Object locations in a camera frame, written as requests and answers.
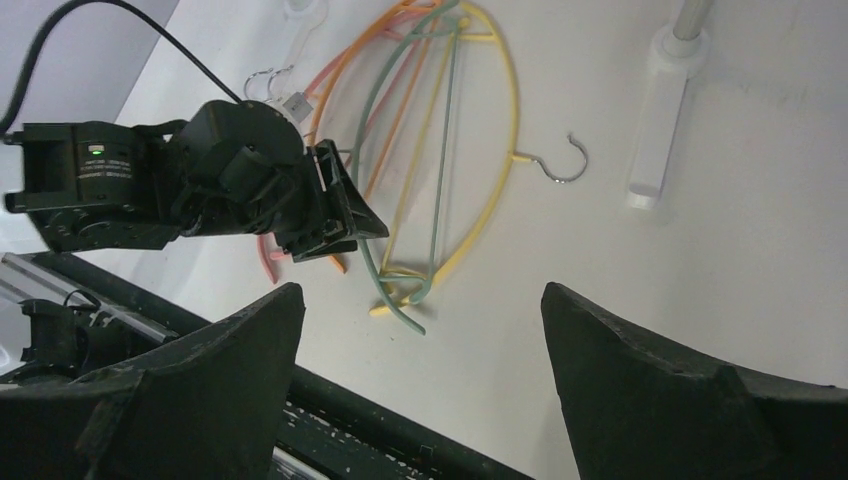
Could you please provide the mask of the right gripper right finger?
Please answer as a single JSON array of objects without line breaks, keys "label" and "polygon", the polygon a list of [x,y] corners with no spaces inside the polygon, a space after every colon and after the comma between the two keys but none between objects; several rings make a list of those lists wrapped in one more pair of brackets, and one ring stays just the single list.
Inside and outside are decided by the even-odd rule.
[{"label": "right gripper right finger", "polygon": [[584,479],[843,479],[847,392],[721,360],[547,284],[545,341]]}]

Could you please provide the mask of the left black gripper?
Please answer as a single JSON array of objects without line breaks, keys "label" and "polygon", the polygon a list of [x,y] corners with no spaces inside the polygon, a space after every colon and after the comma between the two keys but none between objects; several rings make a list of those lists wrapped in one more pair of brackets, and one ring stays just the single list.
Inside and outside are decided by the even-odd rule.
[{"label": "left black gripper", "polygon": [[297,262],[389,236],[335,143],[315,146],[323,194],[298,127],[267,104],[209,101],[164,152],[162,210],[182,236],[272,233]]}]

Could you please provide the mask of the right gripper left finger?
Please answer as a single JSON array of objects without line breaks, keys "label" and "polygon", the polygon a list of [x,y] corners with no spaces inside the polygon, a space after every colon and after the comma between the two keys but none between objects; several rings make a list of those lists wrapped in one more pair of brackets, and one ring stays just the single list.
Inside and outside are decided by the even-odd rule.
[{"label": "right gripper left finger", "polygon": [[72,381],[1,392],[5,479],[264,479],[306,307],[285,284]]}]

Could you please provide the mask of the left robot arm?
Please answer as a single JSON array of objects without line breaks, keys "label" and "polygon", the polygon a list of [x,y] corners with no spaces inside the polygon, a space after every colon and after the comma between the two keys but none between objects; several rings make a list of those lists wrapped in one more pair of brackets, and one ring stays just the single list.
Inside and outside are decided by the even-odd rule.
[{"label": "left robot arm", "polygon": [[55,253],[161,250],[181,237],[271,235],[295,261],[388,235],[330,140],[271,106],[214,100],[189,120],[27,124],[24,187],[4,197]]}]

